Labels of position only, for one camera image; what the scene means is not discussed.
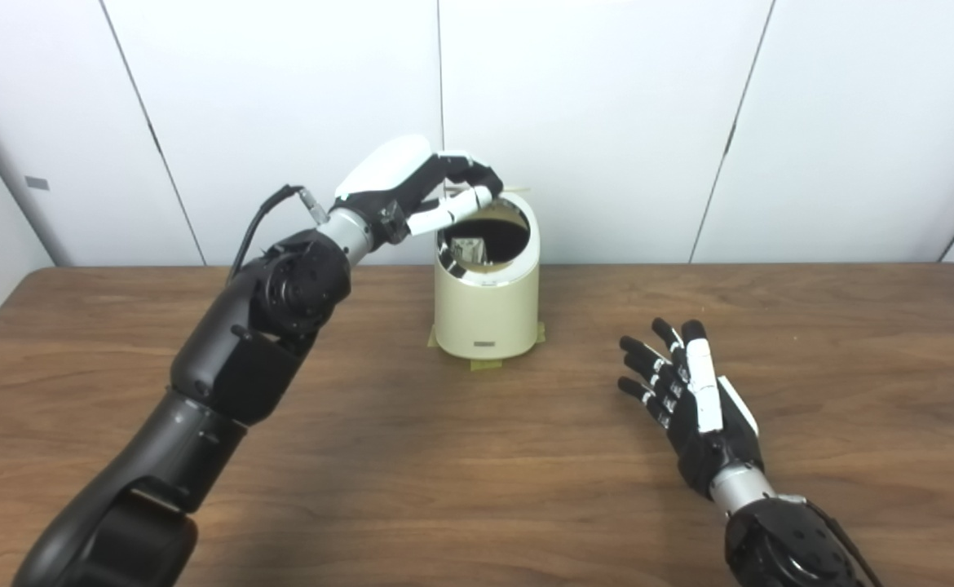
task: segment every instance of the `wooden table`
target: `wooden table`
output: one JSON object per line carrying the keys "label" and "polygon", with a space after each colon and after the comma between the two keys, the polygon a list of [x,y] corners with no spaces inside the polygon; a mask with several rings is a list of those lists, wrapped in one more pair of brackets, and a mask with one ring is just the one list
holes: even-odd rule
{"label": "wooden table", "polygon": [[[0,585],[159,400],[221,268],[56,268],[0,311]],[[545,267],[548,341],[427,348],[428,267],[365,267],[195,519],[181,585],[733,585],[722,520],[616,391],[618,337],[707,324],[776,489],[888,586],[954,585],[954,265]]]}

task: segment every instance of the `black cable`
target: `black cable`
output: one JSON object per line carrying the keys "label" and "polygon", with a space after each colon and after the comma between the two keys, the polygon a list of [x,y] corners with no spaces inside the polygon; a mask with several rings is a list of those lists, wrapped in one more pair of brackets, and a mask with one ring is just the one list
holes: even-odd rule
{"label": "black cable", "polygon": [[303,186],[290,186],[286,184],[260,205],[260,209],[258,209],[256,215],[253,216],[253,222],[249,223],[249,227],[245,229],[245,238],[242,238],[241,246],[238,248],[238,254],[234,257],[234,263],[231,263],[231,272],[227,274],[227,283],[230,284],[234,276],[238,275],[238,272],[241,271],[241,264],[245,262],[245,254],[249,253],[249,247],[253,245],[253,237],[256,236],[256,229],[260,226],[260,220],[271,213],[276,205],[295,196],[295,194],[300,193],[303,189]]}
{"label": "black cable", "polygon": [[876,576],[876,573],[872,571],[865,557],[861,556],[861,551],[858,550],[858,547],[854,544],[853,540],[850,539],[850,536],[847,536],[846,532],[843,532],[843,527],[839,525],[839,521],[827,513],[824,513],[824,510],[820,509],[813,501],[810,501],[810,499],[806,501],[806,506],[812,509],[813,512],[821,518],[821,521],[824,521],[824,525],[826,525],[828,530],[839,539],[840,544],[843,545],[843,549],[846,549],[847,553],[850,553],[850,556],[854,557],[854,560],[861,566],[861,571],[864,571],[865,576],[868,576],[868,580],[871,580],[872,584],[876,587],[883,587],[883,582],[881,582],[879,576]]}

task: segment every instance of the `cylindrical container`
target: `cylindrical container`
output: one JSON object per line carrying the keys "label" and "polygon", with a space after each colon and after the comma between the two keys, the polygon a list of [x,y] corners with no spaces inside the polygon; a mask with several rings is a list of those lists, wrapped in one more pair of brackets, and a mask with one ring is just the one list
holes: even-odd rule
{"label": "cylindrical container", "polygon": [[539,335],[539,224],[532,207],[503,192],[435,239],[435,336],[449,354],[499,360]]}

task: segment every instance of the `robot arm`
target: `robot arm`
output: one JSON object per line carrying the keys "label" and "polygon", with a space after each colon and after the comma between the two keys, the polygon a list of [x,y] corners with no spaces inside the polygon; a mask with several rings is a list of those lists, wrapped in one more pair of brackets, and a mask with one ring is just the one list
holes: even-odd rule
{"label": "robot arm", "polygon": [[[470,189],[425,203],[445,179]],[[247,430],[294,379],[366,254],[408,234],[450,226],[491,203],[502,182],[465,153],[422,137],[379,148],[336,191],[328,213],[284,186],[250,224],[227,286],[172,361],[166,394],[137,435],[31,547],[15,587],[169,587],[197,542],[200,508]],[[317,227],[245,265],[258,222],[303,199]]]}
{"label": "robot arm", "polygon": [[637,398],[678,456],[691,489],[727,517],[724,558],[744,587],[862,587],[850,557],[881,583],[834,519],[804,497],[775,493],[764,475],[756,419],[727,377],[717,376],[704,326],[690,320],[677,334],[660,317],[651,329],[670,357],[623,337],[624,363],[641,376],[619,389]]}

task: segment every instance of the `container opening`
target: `container opening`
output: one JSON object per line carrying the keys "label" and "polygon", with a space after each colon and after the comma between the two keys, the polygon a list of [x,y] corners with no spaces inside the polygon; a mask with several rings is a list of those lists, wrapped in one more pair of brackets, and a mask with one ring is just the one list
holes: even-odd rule
{"label": "container opening", "polygon": [[452,255],[467,264],[509,263],[524,252],[530,238],[532,232],[526,223],[499,218],[463,220],[444,229]]}

